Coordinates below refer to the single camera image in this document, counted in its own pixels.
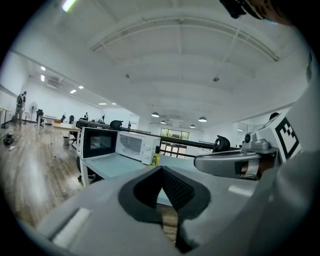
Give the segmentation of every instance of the bottle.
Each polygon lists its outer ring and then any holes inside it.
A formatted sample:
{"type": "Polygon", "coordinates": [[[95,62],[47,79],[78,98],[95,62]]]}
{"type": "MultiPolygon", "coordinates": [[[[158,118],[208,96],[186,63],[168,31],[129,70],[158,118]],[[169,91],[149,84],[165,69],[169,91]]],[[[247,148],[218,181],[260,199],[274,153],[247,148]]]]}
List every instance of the bottle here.
{"type": "Polygon", "coordinates": [[[159,160],[160,160],[160,147],[159,146],[155,146],[155,153],[152,157],[152,166],[157,166],[159,164],[159,160]]]}

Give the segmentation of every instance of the trash bin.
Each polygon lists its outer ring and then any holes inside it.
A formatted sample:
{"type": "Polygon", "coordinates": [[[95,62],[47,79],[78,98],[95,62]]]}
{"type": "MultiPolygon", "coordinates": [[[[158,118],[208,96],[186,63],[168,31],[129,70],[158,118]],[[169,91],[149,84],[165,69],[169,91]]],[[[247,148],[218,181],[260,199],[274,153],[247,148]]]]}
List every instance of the trash bin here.
{"type": "Polygon", "coordinates": [[[69,137],[63,136],[63,145],[69,146],[69,137]]]}

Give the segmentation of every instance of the wooden desk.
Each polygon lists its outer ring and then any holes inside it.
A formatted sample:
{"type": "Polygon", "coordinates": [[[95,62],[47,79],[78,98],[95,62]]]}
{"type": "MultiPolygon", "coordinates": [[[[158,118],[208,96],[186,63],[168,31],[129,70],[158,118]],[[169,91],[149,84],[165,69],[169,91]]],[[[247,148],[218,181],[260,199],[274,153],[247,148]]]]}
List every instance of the wooden desk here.
{"type": "Polygon", "coordinates": [[[0,107],[0,110],[3,110],[4,111],[4,123],[1,125],[1,128],[2,129],[7,129],[6,127],[6,118],[7,118],[7,112],[9,111],[12,111],[12,109],[6,109],[6,108],[3,108],[3,107],[0,107]]]}
{"type": "Polygon", "coordinates": [[[44,119],[44,125],[46,125],[46,120],[59,120],[59,118],[51,115],[39,115],[38,117],[38,126],[36,128],[37,132],[40,133],[40,121],[41,119],[44,119]]]}
{"type": "Polygon", "coordinates": [[[80,140],[80,131],[78,127],[73,127],[72,124],[69,123],[57,123],[52,121],[51,123],[51,145],[52,145],[52,150],[53,150],[53,156],[56,157],[56,150],[55,150],[55,141],[56,141],[56,132],[55,130],[63,130],[63,131],[68,131],[68,137],[70,139],[70,132],[77,132],[77,147],[79,147],[79,140],[80,140]]]}

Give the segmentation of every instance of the white table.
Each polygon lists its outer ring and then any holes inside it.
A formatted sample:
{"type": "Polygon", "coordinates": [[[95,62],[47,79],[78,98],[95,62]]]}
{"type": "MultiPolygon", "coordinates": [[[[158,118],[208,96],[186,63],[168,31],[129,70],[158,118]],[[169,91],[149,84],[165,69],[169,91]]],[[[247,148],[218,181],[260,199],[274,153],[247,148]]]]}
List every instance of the white table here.
{"type": "MultiPolygon", "coordinates": [[[[118,153],[95,156],[90,158],[81,158],[81,153],[77,152],[80,157],[80,169],[82,175],[82,184],[87,187],[90,182],[88,178],[88,168],[93,170],[100,177],[112,179],[114,177],[125,175],[137,170],[145,169],[147,172],[153,166],[145,165],[138,160],[131,159],[118,153]]],[[[188,172],[200,173],[194,166],[193,159],[181,159],[167,155],[160,155],[159,166],[168,166],[182,168],[188,172]]],[[[162,189],[157,200],[158,203],[171,206],[166,193],[162,189]]]]}
{"type": "Polygon", "coordinates": [[[46,121],[47,120],[59,120],[57,117],[55,116],[51,116],[51,115],[39,115],[38,117],[38,126],[36,128],[37,132],[40,133],[40,122],[41,122],[41,119],[44,119],[44,125],[46,125],[46,121]]]}
{"type": "Polygon", "coordinates": [[[0,110],[3,110],[4,111],[4,123],[1,125],[3,129],[7,129],[6,127],[6,119],[7,119],[7,112],[11,112],[12,109],[6,109],[6,108],[3,108],[3,107],[0,107],[0,110]]]}
{"type": "Polygon", "coordinates": [[[73,127],[72,124],[69,123],[57,123],[52,121],[51,123],[51,145],[53,150],[53,156],[56,157],[56,150],[55,150],[55,141],[56,141],[56,132],[55,130],[62,130],[62,131],[68,131],[68,137],[70,138],[70,132],[77,132],[77,147],[79,147],[79,141],[80,141],[80,131],[78,127],[73,127]]]}

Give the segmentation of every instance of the ceiling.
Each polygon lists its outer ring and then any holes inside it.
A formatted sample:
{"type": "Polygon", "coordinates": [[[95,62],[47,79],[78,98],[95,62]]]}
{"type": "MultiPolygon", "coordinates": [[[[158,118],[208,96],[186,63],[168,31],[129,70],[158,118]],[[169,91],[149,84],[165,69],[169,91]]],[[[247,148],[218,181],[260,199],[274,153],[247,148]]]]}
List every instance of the ceiling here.
{"type": "MultiPolygon", "coordinates": [[[[232,19],[219,0],[77,0],[68,12],[55,1],[39,24],[85,46],[105,63],[101,76],[118,81],[85,88],[152,123],[236,122],[292,103],[305,88],[289,82],[307,63],[296,31],[249,15],[232,19]]],[[[62,81],[61,90],[72,87],[62,81]]]]}
{"type": "Polygon", "coordinates": [[[41,75],[44,75],[45,81],[43,86],[49,87],[53,90],[57,90],[62,94],[77,99],[78,101],[92,105],[96,108],[108,108],[108,109],[119,109],[118,105],[113,105],[111,101],[107,100],[100,95],[93,93],[85,87],[79,89],[80,84],[77,84],[65,76],[58,74],[52,69],[46,68],[45,71],[41,69],[42,65],[27,60],[27,68],[29,76],[41,81],[41,75]]]}

